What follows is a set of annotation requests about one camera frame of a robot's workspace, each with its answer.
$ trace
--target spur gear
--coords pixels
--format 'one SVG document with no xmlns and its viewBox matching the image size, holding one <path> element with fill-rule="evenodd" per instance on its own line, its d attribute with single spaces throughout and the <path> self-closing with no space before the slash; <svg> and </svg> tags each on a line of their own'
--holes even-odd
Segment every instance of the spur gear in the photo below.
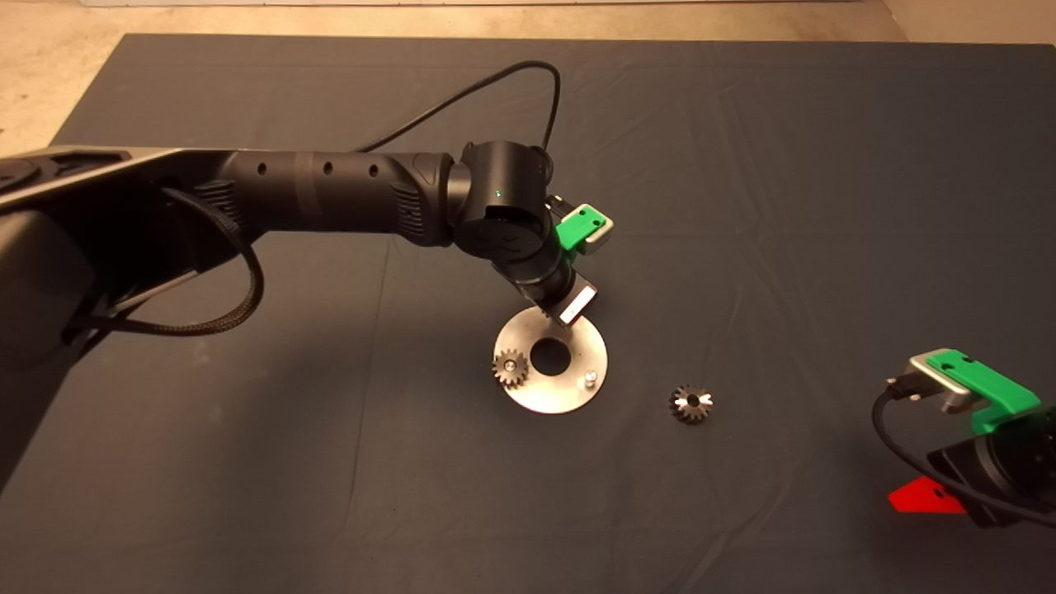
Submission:
<svg viewBox="0 0 1056 594">
<path fill-rule="evenodd" d="M 515 388 L 528 378 L 528 358 L 516 349 L 498 353 L 491 364 L 495 379 L 507 388 Z"/>
<path fill-rule="evenodd" d="M 667 402 L 671 403 L 668 408 L 675 419 L 689 425 L 696 425 L 708 419 L 714 404 L 711 394 L 690 386 L 679 386 L 672 392 Z"/>
</svg>

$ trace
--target connector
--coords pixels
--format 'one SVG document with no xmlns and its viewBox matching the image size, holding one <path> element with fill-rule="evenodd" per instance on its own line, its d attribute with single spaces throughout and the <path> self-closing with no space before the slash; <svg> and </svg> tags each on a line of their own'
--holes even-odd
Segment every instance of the connector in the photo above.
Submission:
<svg viewBox="0 0 1056 594">
<path fill-rule="evenodd" d="M 939 382 L 926 373 L 910 371 L 887 380 L 887 393 L 891 400 L 909 398 L 917 402 L 945 391 Z"/>
</svg>

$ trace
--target robotic arm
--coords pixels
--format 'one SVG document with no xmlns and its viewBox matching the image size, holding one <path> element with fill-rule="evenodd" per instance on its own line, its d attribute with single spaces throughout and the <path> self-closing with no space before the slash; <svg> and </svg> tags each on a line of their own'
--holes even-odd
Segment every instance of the robotic arm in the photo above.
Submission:
<svg viewBox="0 0 1056 594">
<path fill-rule="evenodd" d="M 137 148 L 0 161 L 0 416 L 21 420 L 0 438 L 0 485 L 86 342 L 111 330 L 210 334 L 246 319 L 263 291 L 248 245 L 269 230 L 454 243 L 558 323 L 574 323 L 597 294 L 572 267 L 574 253 L 599 245 L 611 222 L 548 196 L 551 169 L 542 149 L 509 142 L 469 145 L 457 163 L 444 153 Z M 232 314 L 183 327 L 125 319 L 240 252 L 253 282 Z"/>
</svg>

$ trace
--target black cable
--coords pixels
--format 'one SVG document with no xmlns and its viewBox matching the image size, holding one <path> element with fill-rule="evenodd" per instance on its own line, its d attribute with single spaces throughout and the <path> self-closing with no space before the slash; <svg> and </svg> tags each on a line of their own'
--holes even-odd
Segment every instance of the black cable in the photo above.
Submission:
<svg viewBox="0 0 1056 594">
<path fill-rule="evenodd" d="M 985 505 L 986 507 L 997 509 L 998 512 L 1003 512 L 1026 522 L 1033 522 L 1045 527 L 1056 528 L 1056 519 L 1053 519 L 1045 514 L 1032 512 L 1019 505 L 991 497 L 957 481 L 951 481 L 950 479 L 943 477 L 939 472 L 929 468 L 922 461 L 918 460 L 911 453 L 903 449 L 902 446 L 895 444 L 891 439 L 891 435 L 887 432 L 887 428 L 884 426 L 884 407 L 886 407 L 887 403 L 892 400 L 894 400 L 894 395 L 889 390 L 884 391 L 883 394 L 876 397 L 876 401 L 872 404 L 872 427 L 876 430 L 880 441 L 884 442 L 887 449 L 891 450 L 894 456 L 898 456 L 903 462 L 911 466 L 914 470 L 939 483 L 960 498 L 975 501 L 980 505 Z"/>
<path fill-rule="evenodd" d="M 447 108 L 451 104 L 461 99 L 463 97 L 475 93 L 476 91 L 479 91 L 480 89 L 484 89 L 485 87 L 488 87 L 494 82 L 497 82 L 503 78 L 506 78 L 507 76 L 513 74 L 514 72 L 520 72 L 522 70 L 528 70 L 533 68 L 545 70 L 553 76 L 553 99 L 550 101 L 550 117 L 547 119 L 546 132 L 544 132 L 543 134 L 543 150 L 546 150 L 547 145 L 550 144 L 550 133 L 553 132 L 553 123 L 554 120 L 558 119 L 558 103 L 561 100 L 561 73 L 558 72 L 558 69 L 549 62 L 544 62 L 541 60 L 526 60 L 504 68 L 503 70 L 492 74 L 491 76 L 487 76 L 485 78 L 477 80 L 476 82 L 470 85 L 469 87 L 466 87 L 461 91 L 458 91 L 454 95 L 451 95 L 450 97 L 444 99 L 442 101 L 436 104 L 435 106 L 416 115 L 410 122 L 400 126 L 393 132 L 390 132 L 384 136 L 381 136 L 380 138 L 374 141 L 373 143 L 367 143 L 359 147 L 358 149 L 356 149 L 356 152 L 371 152 L 372 150 L 380 148 L 389 144 L 390 142 L 398 138 L 399 136 L 402 136 L 411 129 L 415 128 L 416 126 L 429 119 L 430 117 L 436 115 L 439 111 Z"/>
<path fill-rule="evenodd" d="M 264 271 L 261 268 L 260 261 L 257 260 L 257 254 L 253 252 L 253 248 L 242 238 L 238 223 L 216 207 L 189 193 L 173 188 L 162 188 L 162 191 L 175 202 L 207 218 L 209 222 L 224 234 L 231 245 L 238 249 L 239 254 L 242 255 L 246 261 L 246 266 L 249 268 L 249 291 L 245 298 L 230 312 L 219 318 L 200 323 L 171 326 L 121 319 L 118 315 L 114 317 L 77 316 L 70 322 L 71 326 L 106 332 L 132 332 L 162 336 L 205 336 L 207 334 L 218 334 L 231 330 L 249 319 L 249 316 L 257 310 L 257 305 L 260 304 L 261 299 L 264 297 Z"/>
</svg>

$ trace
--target center hole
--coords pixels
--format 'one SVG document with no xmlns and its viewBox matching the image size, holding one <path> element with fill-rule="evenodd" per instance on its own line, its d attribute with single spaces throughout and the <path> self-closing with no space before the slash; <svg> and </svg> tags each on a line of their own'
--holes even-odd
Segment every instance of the center hole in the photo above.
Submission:
<svg viewBox="0 0 1056 594">
<path fill-rule="evenodd" d="M 560 375 L 570 363 L 572 354 L 557 338 L 542 338 L 531 348 L 531 366 L 543 375 Z"/>
</svg>

